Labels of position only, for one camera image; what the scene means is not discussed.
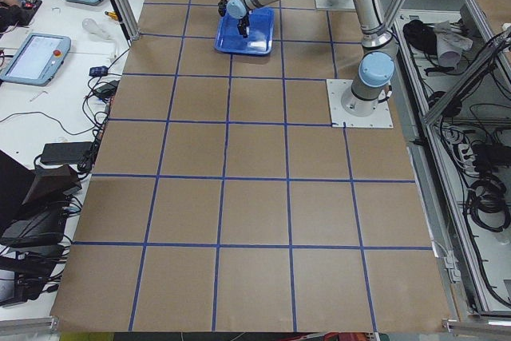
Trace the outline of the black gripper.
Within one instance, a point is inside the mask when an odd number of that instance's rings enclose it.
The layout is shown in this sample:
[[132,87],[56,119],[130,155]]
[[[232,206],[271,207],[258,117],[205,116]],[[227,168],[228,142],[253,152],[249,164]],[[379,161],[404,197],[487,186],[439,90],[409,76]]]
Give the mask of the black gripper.
[[241,36],[248,36],[248,30],[249,30],[249,16],[248,15],[245,15],[243,18],[241,18],[238,21],[237,29]]

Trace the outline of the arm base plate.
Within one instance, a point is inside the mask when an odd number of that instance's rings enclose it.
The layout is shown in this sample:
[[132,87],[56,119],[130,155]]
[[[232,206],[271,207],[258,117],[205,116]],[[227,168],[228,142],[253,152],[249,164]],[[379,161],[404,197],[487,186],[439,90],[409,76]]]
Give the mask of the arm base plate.
[[361,101],[351,92],[352,80],[327,79],[327,98],[331,126],[335,128],[392,129],[388,101],[382,90],[374,101]]

